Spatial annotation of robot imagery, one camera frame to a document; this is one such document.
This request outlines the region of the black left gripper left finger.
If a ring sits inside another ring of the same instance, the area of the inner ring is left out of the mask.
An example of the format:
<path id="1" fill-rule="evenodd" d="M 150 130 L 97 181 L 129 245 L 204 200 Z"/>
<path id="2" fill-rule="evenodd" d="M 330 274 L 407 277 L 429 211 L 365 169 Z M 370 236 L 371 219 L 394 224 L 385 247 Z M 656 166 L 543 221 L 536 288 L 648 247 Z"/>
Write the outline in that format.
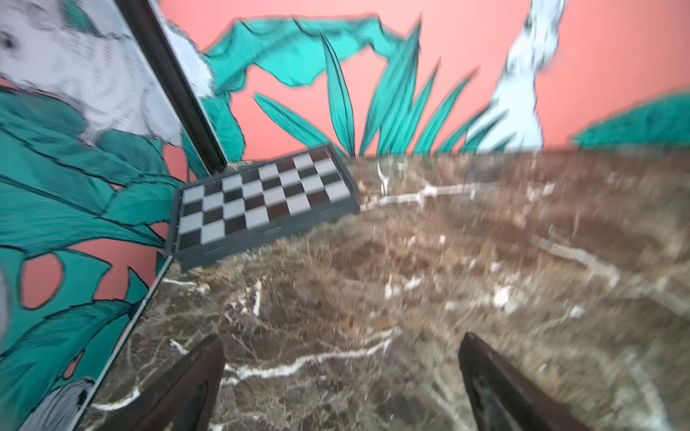
<path id="1" fill-rule="evenodd" d="M 101 429 L 208 429 L 224 367 L 222 341 L 211 334 Z"/>

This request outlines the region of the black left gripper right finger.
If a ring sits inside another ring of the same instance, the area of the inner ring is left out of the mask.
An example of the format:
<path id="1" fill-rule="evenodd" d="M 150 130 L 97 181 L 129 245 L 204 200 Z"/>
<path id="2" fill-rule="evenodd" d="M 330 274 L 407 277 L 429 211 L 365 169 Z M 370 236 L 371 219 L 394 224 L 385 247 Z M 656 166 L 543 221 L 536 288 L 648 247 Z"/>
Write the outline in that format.
<path id="1" fill-rule="evenodd" d="M 458 360 L 480 430 L 587 428 L 474 332 L 463 337 Z"/>

